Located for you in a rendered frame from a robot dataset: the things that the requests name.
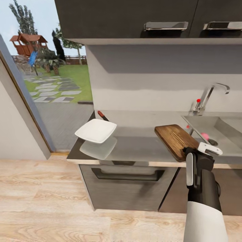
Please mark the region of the vidalia onion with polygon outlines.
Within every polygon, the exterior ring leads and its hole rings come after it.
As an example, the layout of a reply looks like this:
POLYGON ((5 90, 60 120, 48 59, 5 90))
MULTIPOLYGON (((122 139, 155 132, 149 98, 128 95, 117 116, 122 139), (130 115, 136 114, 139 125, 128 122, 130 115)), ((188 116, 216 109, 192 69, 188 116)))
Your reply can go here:
POLYGON ((208 139, 209 139, 209 135, 208 134, 206 134, 206 133, 201 133, 201 135, 208 141, 208 139))

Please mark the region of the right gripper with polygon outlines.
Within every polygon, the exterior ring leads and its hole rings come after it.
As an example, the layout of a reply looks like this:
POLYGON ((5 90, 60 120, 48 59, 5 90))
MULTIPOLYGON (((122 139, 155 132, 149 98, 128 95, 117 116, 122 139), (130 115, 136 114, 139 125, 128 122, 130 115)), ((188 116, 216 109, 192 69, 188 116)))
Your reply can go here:
POLYGON ((191 147, 187 147, 187 148, 184 147, 183 152, 185 152, 185 156, 187 156, 190 152, 192 152, 192 153, 197 152, 197 150, 193 149, 191 147))

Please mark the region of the parer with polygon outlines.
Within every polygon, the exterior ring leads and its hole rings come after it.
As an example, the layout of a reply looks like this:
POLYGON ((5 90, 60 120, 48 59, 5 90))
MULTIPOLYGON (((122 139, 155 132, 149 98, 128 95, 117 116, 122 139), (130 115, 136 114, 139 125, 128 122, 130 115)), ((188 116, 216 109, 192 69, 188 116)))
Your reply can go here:
POLYGON ((102 112, 100 112, 100 111, 98 111, 98 113, 106 120, 106 121, 109 121, 106 117, 105 117, 105 115, 103 115, 103 113, 102 112))

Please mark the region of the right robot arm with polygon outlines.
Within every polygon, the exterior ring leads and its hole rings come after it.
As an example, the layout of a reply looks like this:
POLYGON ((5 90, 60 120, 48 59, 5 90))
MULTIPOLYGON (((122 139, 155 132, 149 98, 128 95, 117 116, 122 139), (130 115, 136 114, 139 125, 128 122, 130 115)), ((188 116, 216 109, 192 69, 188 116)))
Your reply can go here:
POLYGON ((219 148, 203 142, 197 150, 183 149, 189 189, 184 242, 229 242, 219 200, 221 188, 211 172, 214 160, 205 150, 223 154, 219 148))

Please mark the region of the cutting board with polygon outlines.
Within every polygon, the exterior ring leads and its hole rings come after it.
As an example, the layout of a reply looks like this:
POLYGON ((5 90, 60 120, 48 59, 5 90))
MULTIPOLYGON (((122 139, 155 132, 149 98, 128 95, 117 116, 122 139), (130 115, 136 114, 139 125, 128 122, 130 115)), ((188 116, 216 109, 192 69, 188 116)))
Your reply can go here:
MULTIPOLYGON (((184 147, 191 147, 196 150, 199 147, 199 142, 177 124, 156 126, 155 131, 180 160, 186 159, 185 152, 183 152, 184 147)), ((209 152, 205 150, 205 153, 208 154, 209 152)))

